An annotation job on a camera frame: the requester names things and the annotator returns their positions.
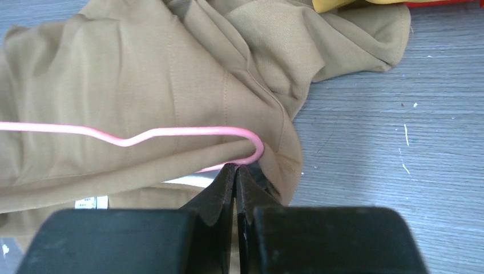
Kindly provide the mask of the tan brown garment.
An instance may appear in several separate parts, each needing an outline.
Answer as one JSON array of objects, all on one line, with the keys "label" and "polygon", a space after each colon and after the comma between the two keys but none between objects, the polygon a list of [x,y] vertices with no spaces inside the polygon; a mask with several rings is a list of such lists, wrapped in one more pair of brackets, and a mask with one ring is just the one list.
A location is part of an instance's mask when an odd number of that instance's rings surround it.
[{"label": "tan brown garment", "polygon": [[[237,169],[247,167],[290,207],[303,167],[293,119],[311,84],[391,69],[410,24],[403,3],[318,13],[300,1],[89,1],[67,20],[6,32],[1,122],[86,126],[120,138],[162,127],[254,132],[263,155],[233,164],[228,273],[241,273]],[[229,160],[254,149],[235,136],[117,147],[79,135],[1,131],[1,236],[26,254],[63,209],[179,209]]]}]

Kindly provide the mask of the yellow pleated skirt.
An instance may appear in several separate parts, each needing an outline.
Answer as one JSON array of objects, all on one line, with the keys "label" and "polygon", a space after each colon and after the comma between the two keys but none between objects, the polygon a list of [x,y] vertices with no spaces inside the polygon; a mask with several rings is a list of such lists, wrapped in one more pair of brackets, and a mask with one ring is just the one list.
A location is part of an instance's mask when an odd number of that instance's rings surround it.
[{"label": "yellow pleated skirt", "polygon": [[354,1],[354,0],[313,0],[312,5],[316,12],[324,13],[326,11],[330,11],[333,9],[341,8],[347,5],[352,5],[354,3],[363,4],[373,4],[373,5],[389,5],[394,3],[404,3],[405,1],[377,1],[377,0],[369,0],[369,1]]}]

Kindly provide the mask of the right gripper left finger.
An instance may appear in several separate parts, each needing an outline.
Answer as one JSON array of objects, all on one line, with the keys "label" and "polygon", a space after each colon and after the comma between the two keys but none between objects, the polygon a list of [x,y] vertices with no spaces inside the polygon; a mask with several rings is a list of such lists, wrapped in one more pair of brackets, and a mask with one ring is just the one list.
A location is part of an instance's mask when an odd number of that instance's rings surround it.
[{"label": "right gripper left finger", "polygon": [[18,273],[228,273],[235,166],[179,209],[63,209]]}]

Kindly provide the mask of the pink wire hanger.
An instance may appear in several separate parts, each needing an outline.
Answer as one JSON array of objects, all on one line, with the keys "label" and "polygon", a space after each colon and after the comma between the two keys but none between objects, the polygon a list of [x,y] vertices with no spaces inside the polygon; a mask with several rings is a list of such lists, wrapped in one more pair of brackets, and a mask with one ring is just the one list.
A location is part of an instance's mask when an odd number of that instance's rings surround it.
[{"label": "pink wire hanger", "polygon": [[247,139],[255,148],[250,156],[228,161],[228,163],[239,166],[256,162],[263,155],[265,149],[263,141],[254,132],[244,128],[227,126],[153,128],[130,138],[120,138],[95,128],[68,124],[1,122],[1,131],[79,135],[94,138],[117,147],[132,147],[157,137],[235,136]]}]

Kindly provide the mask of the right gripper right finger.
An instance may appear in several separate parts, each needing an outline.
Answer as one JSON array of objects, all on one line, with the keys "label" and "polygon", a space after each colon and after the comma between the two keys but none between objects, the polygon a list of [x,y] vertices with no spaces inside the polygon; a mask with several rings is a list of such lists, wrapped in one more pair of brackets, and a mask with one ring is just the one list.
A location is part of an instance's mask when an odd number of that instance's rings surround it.
[{"label": "right gripper right finger", "polygon": [[384,207],[286,207],[236,172],[241,273],[427,273],[412,233]]}]

